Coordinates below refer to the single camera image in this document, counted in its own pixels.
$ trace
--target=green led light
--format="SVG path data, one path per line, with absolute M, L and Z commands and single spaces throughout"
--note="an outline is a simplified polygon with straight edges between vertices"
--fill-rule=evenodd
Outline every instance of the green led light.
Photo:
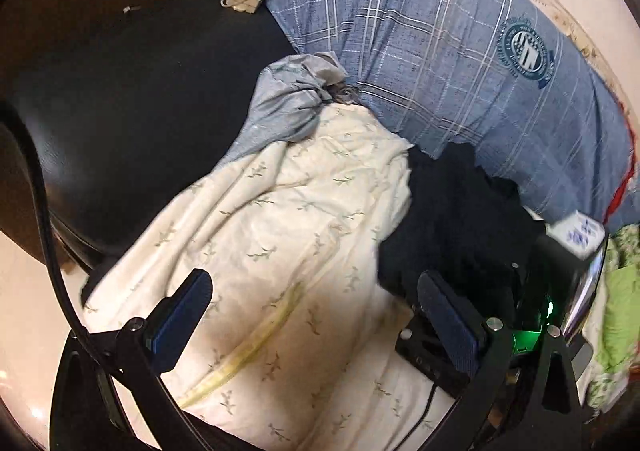
M 527 354 L 536 348 L 540 332 L 513 331 L 513 355 Z

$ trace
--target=chair backrest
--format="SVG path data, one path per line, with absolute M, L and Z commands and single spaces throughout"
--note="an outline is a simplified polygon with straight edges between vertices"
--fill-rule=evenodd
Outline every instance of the chair backrest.
M 175 0 L 123 15 L 21 75 L 56 230 L 93 268 L 119 258 L 244 123 L 255 81 L 295 53 L 271 14 Z

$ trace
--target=screw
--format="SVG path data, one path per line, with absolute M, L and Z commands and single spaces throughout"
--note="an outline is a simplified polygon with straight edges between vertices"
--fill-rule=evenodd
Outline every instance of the screw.
M 504 326 L 502 324 L 502 321 L 500 321 L 497 317 L 489 317 L 489 319 L 486 320 L 486 325 L 490 330 L 493 330 L 494 332 L 502 330 L 502 327 Z
M 546 327 L 546 333 L 548 333 L 553 338 L 557 338 L 557 337 L 560 337 L 562 335 L 562 332 L 560 331 L 560 328 L 558 328 L 555 325 L 549 325 L 548 327 Z
M 131 330 L 132 332 L 135 332 L 136 330 L 140 330 L 140 328 L 142 328 L 144 324 L 145 320 L 142 317 L 132 317 L 131 319 L 129 319 L 129 321 L 127 321 L 125 328 L 127 330 Z

